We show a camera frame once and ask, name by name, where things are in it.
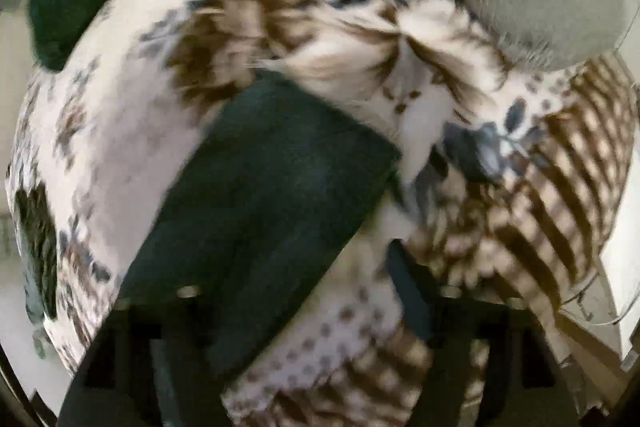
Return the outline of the dark blue denim pants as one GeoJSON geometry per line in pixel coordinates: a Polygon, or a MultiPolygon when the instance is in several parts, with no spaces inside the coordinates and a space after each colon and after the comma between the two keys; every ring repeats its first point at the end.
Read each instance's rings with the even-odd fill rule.
{"type": "Polygon", "coordinates": [[[207,354],[218,378],[239,374],[370,215],[398,159],[378,132],[260,70],[208,128],[120,291],[202,286],[227,296],[207,354]]]}

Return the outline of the floral brown white blanket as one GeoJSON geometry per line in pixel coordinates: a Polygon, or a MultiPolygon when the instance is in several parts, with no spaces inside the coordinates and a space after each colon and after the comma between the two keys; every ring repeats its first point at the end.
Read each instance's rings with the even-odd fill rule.
{"type": "Polygon", "coordinates": [[[62,426],[576,426],[550,338],[614,230],[634,80],[459,0],[107,0],[6,195],[62,426]]]}

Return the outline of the folded grey-green jeans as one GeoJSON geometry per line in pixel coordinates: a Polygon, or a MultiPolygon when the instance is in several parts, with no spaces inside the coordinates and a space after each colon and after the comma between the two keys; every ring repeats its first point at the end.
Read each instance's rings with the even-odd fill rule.
{"type": "Polygon", "coordinates": [[[14,199],[14,225],[23,274],[25,307],[29,322],[42,324],[56,317],[56,230],[50,215],[46,188],[20,188],[14,199]]]}

